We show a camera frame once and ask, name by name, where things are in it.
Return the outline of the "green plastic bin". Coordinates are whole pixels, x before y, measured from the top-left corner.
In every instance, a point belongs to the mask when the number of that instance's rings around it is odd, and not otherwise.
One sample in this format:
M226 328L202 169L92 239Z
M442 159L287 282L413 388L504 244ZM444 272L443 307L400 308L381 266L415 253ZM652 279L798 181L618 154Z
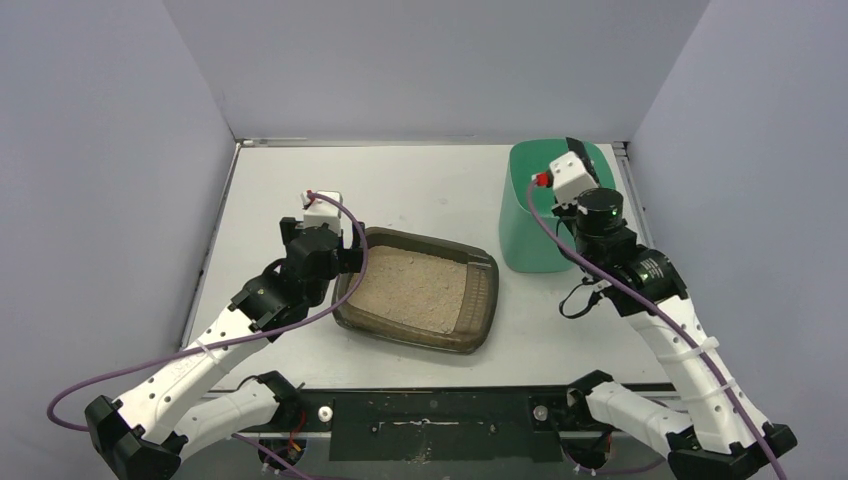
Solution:
M508 157L498 234L506 266L519 273L565 272L574 264L564 257L527 206L531 177L566 154L573 146L591 160L603 187L615 188L610 165L597 145L572 137L537 139L515 144Z

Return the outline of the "black slotted litter scoop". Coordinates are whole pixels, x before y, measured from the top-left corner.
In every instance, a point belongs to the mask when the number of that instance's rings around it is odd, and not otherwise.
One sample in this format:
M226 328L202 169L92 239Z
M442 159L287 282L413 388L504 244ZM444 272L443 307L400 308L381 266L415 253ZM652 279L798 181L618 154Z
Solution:
M565 140L568 146L568 151L574 153L580 159L583 166L585 167L586 172L594 180L595 185L599 187L601 185L601 182L584 142L573 137L566 137Z

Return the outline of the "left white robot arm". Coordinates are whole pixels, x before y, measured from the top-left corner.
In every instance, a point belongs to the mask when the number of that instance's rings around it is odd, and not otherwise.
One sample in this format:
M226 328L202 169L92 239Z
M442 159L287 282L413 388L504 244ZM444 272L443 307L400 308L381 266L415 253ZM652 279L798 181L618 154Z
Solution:
M350 247L328 224L281 221L286 255L248 280L182 356L115 399L84 411L94 449L119 479L169 479L212 443L258 425L288 427L304 416L297 389L279 372L253 375L236 391L202 398L241 362L271 345L282 328L306 319L330 281L358 273L362 224Z

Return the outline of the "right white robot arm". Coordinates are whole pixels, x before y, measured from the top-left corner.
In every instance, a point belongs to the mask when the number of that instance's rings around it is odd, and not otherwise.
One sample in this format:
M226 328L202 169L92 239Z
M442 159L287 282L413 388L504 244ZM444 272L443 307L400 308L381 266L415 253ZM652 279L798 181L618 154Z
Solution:
M584 271L603 283L600 296L653 352L683 411L650 401L595 376L581 394L595 420L621 430L666 459L678 479L748 479L770 466L787 476L782 455L798 441L745 394L708 335L679 273L641 244L623 217L623 197L593 188L569 207L567 223Z

